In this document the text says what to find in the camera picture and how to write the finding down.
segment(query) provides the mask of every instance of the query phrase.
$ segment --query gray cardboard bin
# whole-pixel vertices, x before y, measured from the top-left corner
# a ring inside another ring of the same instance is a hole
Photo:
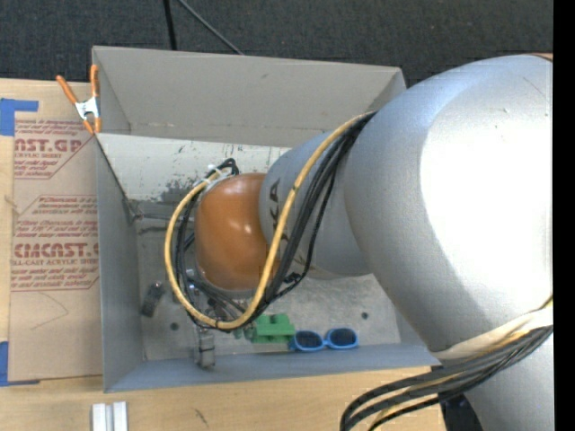
[[[336,374],[437,360],[371,275],[305,279],[267,313],[298,330],[351,327],[360,346],[292,353],[217,333],[216,365],[191,358],[197,333],[165,282],[167,218],[208,164],[232,155],[265,172],[283,152],[404,91],[399,68],[132,48],[93,48],[102,132],[96,152],[105,391]]]

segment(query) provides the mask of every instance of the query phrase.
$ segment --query metal bracket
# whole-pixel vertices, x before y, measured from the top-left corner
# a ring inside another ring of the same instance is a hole
[[[90,425],[92,431],[128,431],[128,404],[93,404]]]

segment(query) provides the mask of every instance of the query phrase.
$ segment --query green object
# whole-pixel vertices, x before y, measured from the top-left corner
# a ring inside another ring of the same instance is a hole
[[[244,333],[252,343],[288,343],[296,334],[296,328],[286,314],[263,314],[259,316],[251,333]]]

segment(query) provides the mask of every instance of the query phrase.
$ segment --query yellow cable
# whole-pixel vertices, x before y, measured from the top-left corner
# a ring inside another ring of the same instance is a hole
[[[312,156],[310,156],[309,160],[305,163],[304,167],[302,168],[301,172],[296,178],[294,185],[292,186],[291,190],[289,191],[286,199],[286,203],[284,204],[281,214],[279,216],[278,225],[276,227],[276,231],[273,235],[270,251],[268,252],[268,256],[266,258],[265,265],[263,267],[263,271],[261,273],[260,283],[256,289],[255,295],[250,302],[250,305],[245,310],[245,312],[240,315],[237,319],[233,321],[218,321],[213,318],[206,316],[204,313],[198,311],[184,296],[180,287],[178,286],[178,281],[175,277],[172,267],[172,236],[173,230],[175,225],[180,217],[181,211],[186,207],[188,202],[194,198],[198,193],[200,193],[207,185],[208,181],[202,181],[199,185],[194,187],[188,195],[184,197],[184,199],[180,202],[180,204],[176,207],[173,211],[172,218],[170,219],[170,223],[168,224],[168,229],[165,235],[165,243],[164,243],[164,260],[165,260],[165,269],[168,273],[168,280],[170,281],[170,285],[172,290],[178,299],[178,301],[183,305],[186,311],[191,314],[197,321],[203,322],[204,324],[221,329],[221,330],[234,330],[242,327],[242,325],[247,322],[250,317],[255,313],[260,301],[263,297],[265,289],[270,281],[271,271],[274,265],[274,261],[276,259],[276,255],[279,249],[279,243],[281,241],[282,234],[284,232],[284,228],[288,221],[289,211],[291,210],[294,201],[296,200],[297,192],[299,191],[303,181],[309,174],[309,172],[314,167],[314,164],[320,159],[323,152],[337,139],[341,136],[348,128],[350,128],[353,124],[358,122],[360,119],[364,118],[366,114],[360,115],[351,119],[344,123],[343,125],[336,128],[329,136],[327,136],[323,142],[315,149]],[[212,179],[208,178],[208,180],[213,180],[218,177],[218,174],[214,174]]]

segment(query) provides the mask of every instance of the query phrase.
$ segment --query small black object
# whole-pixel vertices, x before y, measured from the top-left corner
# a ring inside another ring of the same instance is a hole
[[[160,303],[162,295],[164,295],[164,286],[162,283],[153,283],[147,290],[146,297],[144,297],[144,302],[142,303],[141,313],[148,318],[154,316],[155,308]]]

